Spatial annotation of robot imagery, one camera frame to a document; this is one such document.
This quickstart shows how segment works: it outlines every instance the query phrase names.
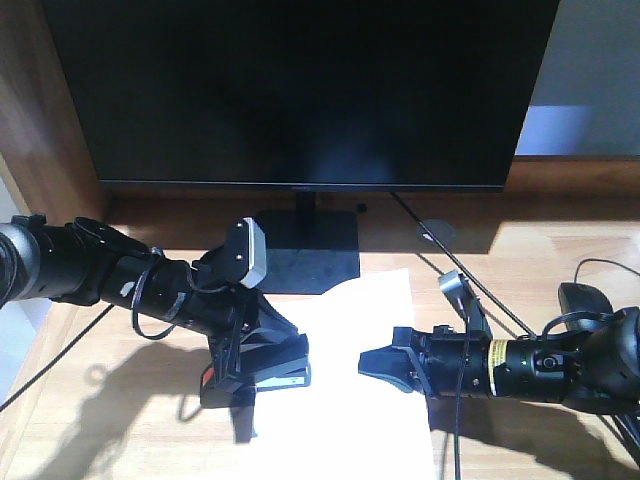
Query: monitor stand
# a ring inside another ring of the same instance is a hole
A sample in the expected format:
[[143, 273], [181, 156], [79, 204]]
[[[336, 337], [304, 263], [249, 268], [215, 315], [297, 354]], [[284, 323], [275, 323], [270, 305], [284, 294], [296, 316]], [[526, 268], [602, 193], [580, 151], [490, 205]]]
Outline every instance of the monitor stand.
[[356, 214], [316, 211], [314, 192], [296, 193], [296, 210], [256, 215], [267, 240], [265, 293], [321, 294], [360, 276]]

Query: black robotic arm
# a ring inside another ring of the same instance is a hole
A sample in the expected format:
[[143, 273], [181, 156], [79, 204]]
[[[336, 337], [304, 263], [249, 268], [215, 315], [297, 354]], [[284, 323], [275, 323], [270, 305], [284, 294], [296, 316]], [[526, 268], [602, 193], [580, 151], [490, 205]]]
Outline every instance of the black robotic arm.
[[[0, 305], [25, 298], [130, 309], [136, 332], [157, 340], [176, 326], [205, 335], [211, 364], [201, 376], [205, 408], [253, 405], [264, 389], [309, 384], [308, 342], [255, 286], [266, 273], [264, 234], [251, 219], [198, 261], [170, 260], [114, 228], [78, 217], [64, 227], [43, 215], [0, 224]], [[138, 313], [170, 324], [146, 335]]]
[[[614, 312], [596, 288], [562, 283], [560, 317], [540, 335], [501, 340], [493, 338], [464, 275], [449, 272], [440, 277], [440, 287], [466, 332], [449, 325], [432, 333], [396, 327], [391, 345], [360, 355], [361, 374], [430, 398], [504, 397], [612, 415], [640, 465], [638, 307]], [[566, 331], [551, 333], [559, 325]]]

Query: computer monitor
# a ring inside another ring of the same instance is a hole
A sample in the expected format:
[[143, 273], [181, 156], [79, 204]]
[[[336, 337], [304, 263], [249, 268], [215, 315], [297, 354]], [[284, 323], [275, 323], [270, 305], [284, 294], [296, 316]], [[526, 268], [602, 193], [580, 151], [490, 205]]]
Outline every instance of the computer monitor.
[[557, 4], [42, 0], [102, 183], [294, 192], [501, 189]]

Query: cable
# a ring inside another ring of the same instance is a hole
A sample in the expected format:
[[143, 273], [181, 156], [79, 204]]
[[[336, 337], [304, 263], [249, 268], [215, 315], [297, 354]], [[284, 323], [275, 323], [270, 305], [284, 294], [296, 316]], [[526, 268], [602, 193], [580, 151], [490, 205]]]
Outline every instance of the cable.
[[162, 340], [163, 338], [167, 337], [167, 335], [169, 335], [173, 331], [173, 329], [176, 327], [175, 325], [171, 325], [170, 327], [168, 327], [167, 329], [163, 330], [162, 332], [156, 335], [147, 335], [140, 328], [140, 323], [138, 321], [138, 310], [140, 308], [140, 302], [142, 300], [142, 292], [144, 290], [144, 286], [146, 285], [147, 279], [149, 278], [149, 275], [151, 274], [153, 269], [155, 269], [156, 266], [158, 266], [158, 264], [162, 261], [163, 258], [164, 258], [164, 252], [162, 251], [161, 248], [153, 247], [151, 249], [151, 256], [149, 257], [149, 266], [145, 269], [144, 272], [140, 274], [140, 277], [138, 277], [135, 290], [133, 291], [133, 298], [131, 299], [131, 326], [133, 327], [133, 330], [138, 335], [140, 335], [143, 338], [146, 338], [147, 340]]
[[196, 285], [195, 280], [193, 279], [193, 271], [191, 270], [191, 265], [189, 265], [189, 262], [187, 262], [186, 260], [182, 260], [181, 263], [187, 269], [187, 283], [189, 284], [189, 287], [191, 287], [191, 289], [194, 292], [198, 292], [198, 293], [220, 293], [220, 292], [223, 292], [223, 291], [225, 291], [225, 290], [227, 290], [229, 288], [228, 285], [222, 285], [221, 287], [212, 288], [212, 289], [206, 289], [206, 288], [198, 287]]
[[67, 346], [64, 347], [60, 351], [60, 353], [58, 353], [58, 355], [54, 357], [53, 360], [51, 360], [42, 370], [36, 373], [33, 377], [31, 377], [31, 379], [27, 383], [25, 383], [22, 387], [20, 387], [16, 393], [11, 395], [2, 405], [0, 405], [0, 412], [2, 412], [7, 407], [9, 407], [9, 405], [15, 402], [29, 387], [31, 387], [34, 383], [36, 383], [45, 373], [47, 373], [56, 363], [58, 363], [62, 359], [62, 357], [64, 357], [67, 353], [69, 353], [69, 350], [71, 350], [75, 346], [75, 344], [80, 341], [82, 337], [84, 337], [87, 333], [89, 333], [89, 330], [95, 327], [98, 324], [98, 322], [102, 320], [105, 317], [105, 315], [111, 311], [113, 307], [114, 305], [109, 305], [107, 308], [102, 310], [102, 312], [100, 312], [100, 314], [96, 318], [94, 318], [91, 321], [91, 323], [89, 323], [89, 325], [87, 325], [78, 335], [76, 335], [75, 338], [71, 340], [67, 344]]
[[551, 329], [556, 326], [568, 322], [575, 322], [577, 320], [596, 320], [599, 322], [607, 322], [614, 318], [614, 314], [611, 313], [596, 313], [596, 312], [569, 312], [559, 317], [550, 320], [545, 327], [542, 329], [542, 333], [540, 334], [540, 340], [542, 342], [546, 342], [549, 336], [549, 332]]
[[462, 348], [462, 357], [460, 358], [460, 366], [458, 367], [458, 382], [456, 384], [456, 414], [455, 424], [453, 427], [453, 459], [454, 474], [456, 480], [462, 478], [460, 467], [460, 409], [462, 407], [462, 379], [464, 378], [464, 369], [467, 366], [467, 356], [469, 355], [469, 344], [471, 343], [471, 330], [469, 330], [469, 318], [464, 321], [465, 335], [464, 346]]
[[582, 267], [582, 265], [584, 265], [585, 263], [589, 263], [589, 262], [601, 262], [601, 263], [609, 263], [611, 265], [616, 265], [640, 277], [640, 272], [638, 272], [637, 270], [634, 270], [633, 268], [627, 267], [622, 263], [614, 262], [613, 260], [607, 260], [606, 258], [585, 258], [581, 260], [580, 263], [578, 263], [578, 266], [576, 267], [576, 272], [573, 275], [573, 283], [578, 283], [578, 273], [580, 272], [580, 267]]
[[420, 260], [422, 260], [424, 263], [426, 263], [427, 265], [429, 265], [429, 267], [431, 267], [438, 275], [442, 276], [444, 275], [444, 272], [442, 270], [440, 270], [435, 263], [433, 263], [432, 261], [430, 261], [427, 257], [425, 257], [424, 255], [422, 255], [421, 253], [416, 253], [416, 257], [418, 257]]
[[622, 438], [620, 443], [627, 449], [638, 465], [640, 465], [640, 426], [635, 415], [614, 415], [613, 422], [618, 427]]
[[413, 218], [416, 222], [418, 222], [418, 225], [420, 225], [420, 227], [424, 230], [424, 232], [429, 235], [429, 237], [431, 237], [431, 239], [433, 240], [433, 242], [438, 246], [438, 248], [440, 248], [440, 250], [442, 250], [447, 257], [449, 257], [449, 259], [460, 269], [462, 270], [462, 272], [467, 276], [467, 278], [469, 280], [471, 280], [474, 285], [476, 285], [487, 297], [489, 297], [489, 299], [495, 303], [498, 308], [500, 308], [500, 310], [502, 310], [505, 314], [507, 314], [509, 316], [509, 318], [511, 318], [514, 322], [516, 322], [518, 324], [518, 326], [520, 328], [522, 328], [525, 332], [527, 332], [527, 334], [529, 335], [529, 338], [531, 338], [532, 340], [535, 340], [537, 338], [537, 335], [535, 334], [535, 332], [533, 330], [531, 330], [531, 328], [524, 323], [522, 320], [520, 320], [520, 318], [518, 318], [518, 316], [516, 316], [515, 313], [513, 313], [511, 310], [509, 310], [507, 308], [506, 305], [504, 305], [500, 300], [498, 300], [498, 298], [493, 295], [493, 293], [491, 293], [489, 291], [489, 289], [487, 287], [485, 287], [480, 280], [478, 280], [468, 269], [467, 267], [464, 266], [464, 264], [458, 260], [458, 258], [453, 254], [453, 252], [451, 252], [451, 250], [449, 250], [447, 248], [446, 245], [444, 245], [440, 239], [424, 224], [424, 222], [422, 220], [420, 220], [420, 218], [418, 218], [418, 216], [415, 214], [415, 212], [413, 210], [411, 210], [411, 208], [404, 202], [404, 200], [402, 200], [397, 193], [395, 192], [391, 192], [391, 196], [400, 204], [400, 206], [411, 216], [411, 218]]
[[611, 433], [611, 435], [613, 435], [615, 439], [618, 440], [618, 442], [624, 445], [624, 438], [622, 438], [621, 433], [618, 430], [616, 430], [613, 425], [609, 423], [609, 420], [605, 418], [603, 415], [596, 415], [596, 417], [598, 418], [598, 420], [602, 422], [602, 424], [605, 427], [607, 427], [607, 430], [609, 430], [609, 433]]
[[188, 415], [185, 414], [184, 409], [187, 405], [187, 394], [182, 395], [180, 399], [180, 404], [178, 405], [178, 412], [176, 413], [176, 418], [181, 423], [189, 423], [191, 420], [196, 418], [200, 413], [202, 413], [202, 405], [198, 405], [193, 412]]
[[496, 325], [498, 325], [500, 328], [502, 328], [505, 332], [507, 332], [507, 334], [509, 334], [511, 336], [511, 338], [513, 338], [514, 340], [516, 340], [518, 338], [518, 335], [511, 330], [509, 327], [507, 327], [498, 317], [496, 317], [493, 313], [491, 313], [490, 311], [488, 311], [486, 308], [484, 308], [483, 305], [480, 305], [480, 308], [482, 308], [482, 311], [484, 312], [484, 314], [489, 317], [491, 319], [491, 321], [495, 322]]

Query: power cord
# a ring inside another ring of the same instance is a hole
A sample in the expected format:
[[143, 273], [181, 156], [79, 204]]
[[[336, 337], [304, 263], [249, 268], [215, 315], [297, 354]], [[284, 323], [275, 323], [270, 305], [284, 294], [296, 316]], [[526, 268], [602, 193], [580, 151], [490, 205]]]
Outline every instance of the power cord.
[[[430, 261], [428, 258], [426, 258], [424, 255], [422, 255], [421, 253], [416, 253], [415, 254], [416, 257], [418, 257], [420, 260], [422, 260], [425, 264], [427, 264], [427, 266], [429, 266], [434, 272], [436, 272], [438, 274], [438, 276], [442, 276], [444, 275], [444, 272], [442, 270], [440, 270], [432, 261]], [[511, 336], [511, 338], [516, 339], [518, 338], [518, 335], [516, 335], [515, 332], [513, 332], [509, 327], [507, 327], [498, 317], [496, 317], [493, 313], [491, 313], [489, 310], [487, 310], [486, 308], [484, 308], [484, 305], [480, 305], [480, 308], [482, 309], [482, 312], [489, 317], [496, 325], [498, 325], [501, 329], [503, 329], [505, 332], [507, 332], [507, 334], [509, 334]]]
[[529, 336], [529, 338], [531, 338], [532, 340], [535, 340], [537, 338], [537, 335], [535, 334], [535, 332], [531, 330], [531, 328], [529, 328], [529, 326], [526, 323], [520, 320], [520, 318], [518, 318], [518, 316], [515, 313], [509, 310], [504, 303], [498, 300], [498, 298], [493, 293], [491, 293], [491, 291], [489, 291], [489, 289], [485, 287], [482, 284], [482, 282], [480, 282], [480, 280], [478, 280], [469, 271], [469, 269], [464, 266], [464, 264], [460, 260], [458, 260], [458, 258], [453, 254], [453, 252], [451, 252], [451, 250], [449, 250], [447, 246], [440, 241], [440, 239], [424, 224], [424, 222], [420, 220], [420, 218], [415, 214], [415, 212], [409, 207], [409, 205], [405, 203], [404, 200], [402, 200], [398, 196], [397, 193], [391, 192], [391, 196], [411, 216], [411, 218], [413, 218], [416, 222], [418, 222], [418, 225], [420, 225], [420, 228], [422, 228], [424, 232], [427, 235], [429, 235], [431, 240], [433, 240], [433, 243], [435, 243], [438, 246], [438, 248], [442, 250], [445, 253], [445, 255], [447, 255], [447, 257], [449, 257], [449, 259], [467, 276], [469, 280], [471, 280], [471, 282], [473, 282], [475, 286], [477, 286], [493, 303], [495, 303], [498, 306], [498, 308], [500, 308], [500, 310], [502, 310], [507, 316], [509, 316], [509, 318], [511, 318], [514, 322], [516, 322], [520, 328], [522, 328], [525, 332], [527, 332], [527, 335]]
[[138, 311], [140, 309], [140, 302], [142, 301], [142, 292], [144, 291], [144, 287], [147, 284], [147, 280], [149, 278], [149, 275], [151, 275], [151, 272], [153, 272], [153, 270], [160, 264], [160, 262], [164, 258], [164, 252], [161, 248], [153, 247], [151, 249], [151, 255], [149, 256], [149, 266], [138, 277], [133, 291], [133, 298], [131, 299], [131, 326], [138, 335], [146, 338], [147, 340], [162, 340], [163, 338], [167, 337], [174, 328], [176, 328], [175, 325], [171, 325], [158, 334], [147, 335], [140, 328], [140, 323], [138, 321]]
[[[595, 258], [589, 257], [581, 260], [576, 267], [576, 271], [573, 275], [573, 283], [578, 283], [578, 274], [580, 273], [580, 268], [590, 262], [599, 262], [599, 263], [607, 263], [610, 265], [615, 265], [620, 267], [634, 275], [640, 277], [640, 272], [634, 270], [627, 265], [624, 265], [620, 262], [616, 262], [614, 260], [609, 260], [606, 258]], [[611, 429], [610, 425], [604, 421], [604, 419], [600, 416], [600, 420]], [[625, 446], [629, 454], [633, 457], [638, 465], [640, 465], [640, 420], [637, 414], [628, 414], [628, 415], [613, 415], [613, 422], [616, 427], [618, 427], [619, 434], [621, 438], [620, 443]]]
[[93, 327], [95, 327], [98, 322], [100, 322], [100, 320], [102, 320], [105, 315], [107, 313], [109, 313], [111, 311], [111, 309], [114, 307], [114, 305], [109, 305], [107, 308], [105, 308], [104, 310], [102, 310], [102, 312], [100, 312], [98, 314], [98, 316], [96, 318], [94, 318], [91, 323], [89, 323], [89, 325], [87, 325], [78, 335], [76, 335], [74, 337], [73, 340], [71, 340], [66, 347], [64, 347], [60, 353], [58, 353], [58, 355], [56, 355], [54, 357], [53, 360], [51, 360], [47, 365], [45, 365], [45, 367], [40, 370], [38, 373], [36, 373], [33, 377], [31, 377], [31, 379], [25, 383], [22, 387], [20, 387], [16, 393], [14, 393], [13, 395], [11, 395], [2, 405], [0, 405], [0, 413], [4, 410], [7, 409], [7, 407], [9, 407], [9, 405], [11, 405], [13, 402], [15, 402], [20, 396], [22, 396], [22, 394], [24, 392], [27, 391], [27, 389], [29, 387], [31, 387], [34, 383], [36, 383], [38, 380], [40, 380], [40, 378], [42, 378], [42, 376], [47, 373], [49, 370], [51, 370], [51, 368], [58, 363], [60, 360], [62, 360], [62, 357], [64, 357], [67, 353], [69, 353], [69, 350], [71, 350], [76, 343], [78, 343], [80, 341], [80, 339], [82, 337], [84, 337], [87, 333], [89, 333], [89, 330], [91, 330]]
[[[531, 330], [520, 318], [518, 318], [511, 310], [509, 310], [506, 305], [504, 305], [498, 298], [489, 291], [470, 271], [469, 269], [447, 248], [446, 245], [440, 241], [440, 239], [435, 235], [420, 218], [415, 214], [415, 212], [407, 205], [404, 200], [402, 200], [397, 193], [391, 192], [391, 196], [400, 204], [400, 206], [413, 218], [418, 225], [424, 230], [424, 232], [431, 238], [431, 240], [442, 250], [447, 257], [467, 276], [469, 280], [471, 280], [489, 299], [495, 303], [505, 314], [507, 314], [514, 322], [520, 326], [527, 335], [531, 339], [537, 338], [535, 332]], [[423, 262], [429, 265], [432, 269], [442, 275], [442, 271], [436, 267], [432, 262], [426, 259], [424, 256], [420, 254], [416, 254], [418, 258], [420, 258]], [[453, 428], [453, 457], [454, 457], [454, 469], [455, 469], [455, 478], [456, 480], [461, 480], [462, 472], [460, 465], [460, 417], [461, 417], [461, 407], [462, 407], [462, 383], [464, 379], [464, 369], [467, 363], [467, 356], [469, 355], [469, 344], [471, 341], [471, 331], [469, 330], [469, 321], [468, 319], [463, 319], [465, 324], [465, 339], [464, 346], [462, 350], [462, 357], [460, 358], [460, 366], [458, 368], [458, 381], [456, 384], [456, 395], [455, 395], [455, 423]]]
[[585, 263], [589, 263], [589, 262], [600, 262], [600, 263], [609, 263], [611, 265], [616, 265], [640, 277], [640, 272], [638, 272], [637, 270], [634, 270], [633, 268], [627, 267], [622, 263], [615, 262], [613, 260], [608, 260], [606, 258], [585, 258], [584, 260], [581, 260], [580, 263], [578, 263], [578, 266], [576, 267], [576, 272], [573, 274], [573, 283], [578, 283], [578, 273], [580, 272], [580, 267], [582, 267], [582, 265], [584, 265]]
[[471, 343], [471, 330], [469, 330], [469, 318], [465, 312], [464, 320], [464, 346], [462, 347], [462, 356], [460, 357], [460, 366], [458, 367], [458, 382], [456, 384], [456, 414], [455, 424], [453, 428], [453, 459], [454, 459], [454, 475], [456, 480], [461, 480], [462, 469], [460, 467], [460, 417], [462, 407], [462, 380], [464, 378], [464, 369], [467, 366], [467, 356], [469, 355], [469, 344]]

